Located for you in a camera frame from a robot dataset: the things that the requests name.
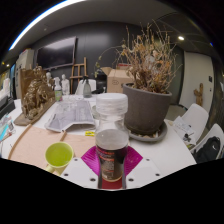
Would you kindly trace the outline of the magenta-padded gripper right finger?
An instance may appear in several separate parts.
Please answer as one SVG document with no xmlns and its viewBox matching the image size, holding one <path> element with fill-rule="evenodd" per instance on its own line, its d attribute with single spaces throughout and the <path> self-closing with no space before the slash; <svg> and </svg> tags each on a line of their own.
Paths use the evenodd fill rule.
<svg viewBox="0 0 224 224">
<path fill-rule="evenodd" d="M 123 163 L 123 187 L 140 188 L 162 177 L 150 158 L 142 157 L 129 146 Z"/>
</svg>

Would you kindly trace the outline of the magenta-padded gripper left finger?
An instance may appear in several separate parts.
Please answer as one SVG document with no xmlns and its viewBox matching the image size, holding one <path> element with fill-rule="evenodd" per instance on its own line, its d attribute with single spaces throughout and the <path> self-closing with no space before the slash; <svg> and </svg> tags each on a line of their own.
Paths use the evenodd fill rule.
<svg viewBox="0 0 224 224">
<path fill-rule="evenodd" d="M 80 158 L 74 157 L 61 177 L 84 188 L 97 189 L 99 185 L 100 162 L 91 147 Z"/>
</svg>

